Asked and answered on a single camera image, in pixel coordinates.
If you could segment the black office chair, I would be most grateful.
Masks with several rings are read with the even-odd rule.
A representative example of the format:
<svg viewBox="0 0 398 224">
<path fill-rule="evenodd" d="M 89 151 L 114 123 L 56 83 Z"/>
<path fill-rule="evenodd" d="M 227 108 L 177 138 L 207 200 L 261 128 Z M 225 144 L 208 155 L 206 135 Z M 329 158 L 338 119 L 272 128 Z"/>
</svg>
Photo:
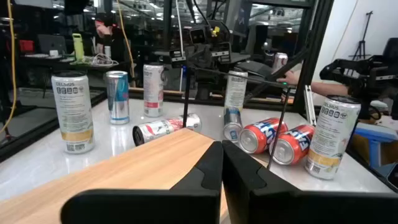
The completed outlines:
<svg viewBox="0 0 398 224">
<path fill-rule="evenodd" d="M 398 62 L 398 37 L 390 38 L 387 41 L 382 57 L 385 63 Z"/>
</svg>

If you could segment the person's hand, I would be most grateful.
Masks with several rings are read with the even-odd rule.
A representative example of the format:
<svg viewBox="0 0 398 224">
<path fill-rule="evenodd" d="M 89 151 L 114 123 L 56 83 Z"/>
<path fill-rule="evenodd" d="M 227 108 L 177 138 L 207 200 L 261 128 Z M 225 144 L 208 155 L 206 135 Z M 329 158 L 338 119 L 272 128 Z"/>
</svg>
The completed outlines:
<svg viewBox="0 0 398 224">
<path fill-rule="evenodd" d="M 289 70 L 288 72 L 285 73 L 283 77 L 278 78 L 277 82 L 296 86 L 299 82 L 299 78 L 300 78 L 300 70 L 295 72 Z"/>
</svg>

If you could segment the Celsius Tropical Vibe can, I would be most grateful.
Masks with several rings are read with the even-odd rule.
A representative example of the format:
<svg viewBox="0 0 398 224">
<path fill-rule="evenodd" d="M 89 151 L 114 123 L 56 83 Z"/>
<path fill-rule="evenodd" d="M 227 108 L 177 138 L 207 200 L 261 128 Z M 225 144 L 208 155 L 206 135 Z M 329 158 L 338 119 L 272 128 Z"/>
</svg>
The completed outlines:
<svg viewBox="0 0 398 224">
<path fill-rule="evenodd" d="M 305 169 L 319 179 L 331 180 L 338 171 L 361 110 L 352 97 L 328 95 L 322 104 L 307 154 Z"/>
</svg>

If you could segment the long silver frame bracket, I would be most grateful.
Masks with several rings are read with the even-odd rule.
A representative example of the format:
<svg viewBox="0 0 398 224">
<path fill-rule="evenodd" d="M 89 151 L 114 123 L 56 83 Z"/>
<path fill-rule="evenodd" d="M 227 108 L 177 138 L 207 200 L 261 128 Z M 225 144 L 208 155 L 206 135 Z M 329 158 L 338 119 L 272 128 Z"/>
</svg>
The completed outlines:
<svg viewBox="0 0 398 224">
<path fill-rule="evenodd" d="M 312 98 L 312 89 L 310 85 L 305 85 L 304 91 L 304 100 L 305 100 L 305 111 L 307 116 L 307 121 L 312 125 L 317 125 L 317 118 L 315 114 L 315 107 L 313 104 Z"/>
</svg>

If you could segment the wooden shelf with black frame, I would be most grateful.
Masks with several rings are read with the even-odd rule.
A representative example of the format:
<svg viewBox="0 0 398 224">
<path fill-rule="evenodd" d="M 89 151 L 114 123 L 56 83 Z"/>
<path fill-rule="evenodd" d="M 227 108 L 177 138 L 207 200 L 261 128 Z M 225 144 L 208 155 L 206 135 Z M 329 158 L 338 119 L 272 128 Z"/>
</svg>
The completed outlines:
<svg viewBox="0 0 398 224">
<path fill-rule="evenodd" d="M 60 224 L 63 204 L 89 189 L 169 189 L 222 138 L 220 106 L 164 103 L 166 118 L 184 111 L 202 120 L 200 133 L 186 129 L 136 146 L 135 125 L 147 121 L 143 101 L 131 99 L 130 121 L 109 122 L 108 104 L 93 108 L 93 150 L 68 154 L 60 131 L 53 131 L 0 163 L 0 224 Z"/>
</svg>

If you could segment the silver background can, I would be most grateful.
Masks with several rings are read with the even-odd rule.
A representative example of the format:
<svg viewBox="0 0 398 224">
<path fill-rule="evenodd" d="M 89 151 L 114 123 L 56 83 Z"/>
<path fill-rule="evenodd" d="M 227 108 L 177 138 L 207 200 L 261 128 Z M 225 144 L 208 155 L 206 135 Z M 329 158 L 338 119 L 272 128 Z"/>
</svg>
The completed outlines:
<svg viewBox="0 0 398 224">
<path fill-rule="evenodd" d="M 274 54 L 274 60 L 272 64 L 272 72 L 278 71 L 288 62 L 288 55 L 282 52 L 277 52 Z"/>
</svg>

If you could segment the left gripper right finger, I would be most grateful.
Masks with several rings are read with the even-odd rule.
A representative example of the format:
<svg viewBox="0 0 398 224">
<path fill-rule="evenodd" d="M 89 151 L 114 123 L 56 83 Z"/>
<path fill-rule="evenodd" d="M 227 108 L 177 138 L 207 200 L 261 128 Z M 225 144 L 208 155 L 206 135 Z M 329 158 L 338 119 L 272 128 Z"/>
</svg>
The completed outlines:
<svg viewBox="0 0 398 224">
<path fill-rule="evenodd" d="M 398 224 L 398 195 L 303 191 L 222 142 L 231 224 Z"/>
</svg>

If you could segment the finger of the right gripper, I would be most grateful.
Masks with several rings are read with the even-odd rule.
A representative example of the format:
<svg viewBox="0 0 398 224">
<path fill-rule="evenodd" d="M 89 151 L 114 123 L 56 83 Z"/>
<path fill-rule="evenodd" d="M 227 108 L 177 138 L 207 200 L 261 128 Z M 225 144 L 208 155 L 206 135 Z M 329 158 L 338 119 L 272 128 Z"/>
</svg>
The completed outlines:
<svg viewBox="0 0 398 224">
<path fill-rule="evenodd" d="M 170 51 L 170 61 L 173 68 L 180 68 L 186 65 L 185 52 L 180 49 L 175 49 Z"/>
<path fill-rule="evenodd" d="M 212 46 L 212 58 L 220 64 L 231 63 L 231 44 L 220 42 Z"/>
</svg>

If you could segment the red box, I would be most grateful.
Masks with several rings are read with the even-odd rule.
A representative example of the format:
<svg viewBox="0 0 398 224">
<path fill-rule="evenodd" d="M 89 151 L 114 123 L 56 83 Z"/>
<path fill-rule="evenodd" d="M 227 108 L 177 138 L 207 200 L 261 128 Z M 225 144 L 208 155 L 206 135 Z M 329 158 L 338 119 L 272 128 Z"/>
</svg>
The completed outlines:
<svg viewBox="0 0 398 224">
<path fill-rule="evenodd" d="M 19 47 L 22 53 L 32 53 L 34 52 L 35 43 L 33 40 L 20 40 Z"/>
</svg>

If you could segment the blue plastic stool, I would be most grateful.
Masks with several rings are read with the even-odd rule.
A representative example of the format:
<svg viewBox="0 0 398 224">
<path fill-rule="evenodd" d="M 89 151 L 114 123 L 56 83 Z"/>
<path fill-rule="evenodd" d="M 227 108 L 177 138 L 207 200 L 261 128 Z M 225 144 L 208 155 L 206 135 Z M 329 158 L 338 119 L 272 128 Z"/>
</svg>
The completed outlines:
<svg viewBox="0 0 398 224">
<path fill-rule="evenodd" d="M 354 133 L 368 140 L 369 162 L 372 168 L 381 166 L 381 143 L 398 141 L 395 130 L 373 124 L 358 123 Z"/>
</svg>

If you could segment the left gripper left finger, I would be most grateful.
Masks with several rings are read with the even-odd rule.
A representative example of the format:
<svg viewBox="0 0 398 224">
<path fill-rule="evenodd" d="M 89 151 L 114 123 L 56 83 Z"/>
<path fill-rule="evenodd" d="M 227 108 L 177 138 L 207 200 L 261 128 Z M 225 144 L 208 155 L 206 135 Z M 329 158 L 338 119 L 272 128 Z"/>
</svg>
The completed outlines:
<svg viewBox="0 0 398 224">
<path fill-rule="evenodd" d="M 223 145 L 215 141 L 169 190 L 92 189 L 63 205 L 62 224 L 219 224 Z"/>
</svg>

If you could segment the grey laptop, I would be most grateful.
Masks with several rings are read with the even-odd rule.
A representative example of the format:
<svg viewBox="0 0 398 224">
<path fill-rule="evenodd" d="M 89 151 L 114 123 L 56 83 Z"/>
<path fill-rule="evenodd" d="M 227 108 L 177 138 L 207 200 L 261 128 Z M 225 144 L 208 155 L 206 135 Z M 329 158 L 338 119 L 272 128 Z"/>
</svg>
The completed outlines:
<svg viewBox="0 0 398 224">
<path fill-rule="evenodd" d="M 38 35 L 40 50 L 44 54 L 49 54 L 51 50 L 57 50 L 59 54 L 66 54 L 65 38 L 60 35 Z"/>
</svg>

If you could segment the person's forearm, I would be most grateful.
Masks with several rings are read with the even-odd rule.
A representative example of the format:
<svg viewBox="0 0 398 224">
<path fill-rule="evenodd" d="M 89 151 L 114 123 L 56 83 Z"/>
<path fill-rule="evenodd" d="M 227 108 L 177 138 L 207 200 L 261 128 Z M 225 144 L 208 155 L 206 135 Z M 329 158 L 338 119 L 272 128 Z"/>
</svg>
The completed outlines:
<svg viewBox="0 0 398 224">
<path fill-rule="evenodd" d="M 312 91 L 321 96 L 339 95 L 348 96 L 348 87 L 342 84 L 313 82 L 311 84 Z"/>
</svg>

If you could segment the person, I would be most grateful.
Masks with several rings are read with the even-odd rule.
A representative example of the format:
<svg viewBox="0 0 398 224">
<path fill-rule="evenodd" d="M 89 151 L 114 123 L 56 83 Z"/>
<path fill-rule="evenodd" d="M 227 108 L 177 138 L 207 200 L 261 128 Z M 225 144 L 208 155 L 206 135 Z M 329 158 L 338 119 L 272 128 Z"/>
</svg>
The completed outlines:
<svg viewBox="0 0 398 224">
<path fill-rule="evenodd" d="M 124 37 L 121 29 L 111 13 L 100 12 L 95 17 L 96 48 L 105 53 L 105 47 L 110 47 L 111 58 L 117 62 L 124 61 Z"/>
</svg>

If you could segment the black tripod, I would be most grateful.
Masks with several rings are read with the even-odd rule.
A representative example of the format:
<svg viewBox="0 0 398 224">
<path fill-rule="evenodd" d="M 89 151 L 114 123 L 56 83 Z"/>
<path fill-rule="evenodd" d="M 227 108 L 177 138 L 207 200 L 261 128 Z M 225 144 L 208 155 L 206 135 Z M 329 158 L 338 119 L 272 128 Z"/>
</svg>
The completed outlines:
<svg viewBox="0 0 398 224">
<path fill-rule="evenodd" d="M 361 59 L 365 59 L 366 58 L 366 34 L 368 31 L 368 26 L 369 26 L 369 21 L 371 16 L 373 15 L 373 11 L 367 12 L 366 13 L 366 25 L 364 28 L 364 32 L 363 32 L 363 36 L 362 39 L 358 42 L 358 47 L 354 53 L 354 55 L 352 56 L 352 60 L 361 60 Z"/>
</svg>

